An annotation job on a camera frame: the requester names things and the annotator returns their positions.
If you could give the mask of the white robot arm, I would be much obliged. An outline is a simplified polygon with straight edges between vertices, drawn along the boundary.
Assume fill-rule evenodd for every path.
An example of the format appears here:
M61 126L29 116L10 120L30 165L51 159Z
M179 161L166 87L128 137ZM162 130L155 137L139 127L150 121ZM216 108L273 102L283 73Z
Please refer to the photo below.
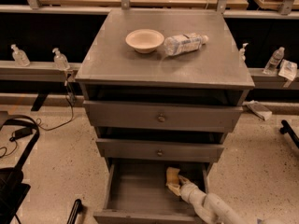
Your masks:
M206 224L249 224L218 195L201 191L182 175L167 175L166 186L190 204Z

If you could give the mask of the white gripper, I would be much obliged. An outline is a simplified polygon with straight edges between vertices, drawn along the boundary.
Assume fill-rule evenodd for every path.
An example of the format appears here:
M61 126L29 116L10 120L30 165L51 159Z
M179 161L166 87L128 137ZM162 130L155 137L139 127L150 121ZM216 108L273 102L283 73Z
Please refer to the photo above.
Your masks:
M190 204L202 204L206 194L201 191L195 184L182 175L178 176L179 184L168 184L167 187L177 196L181 196L182 200Z

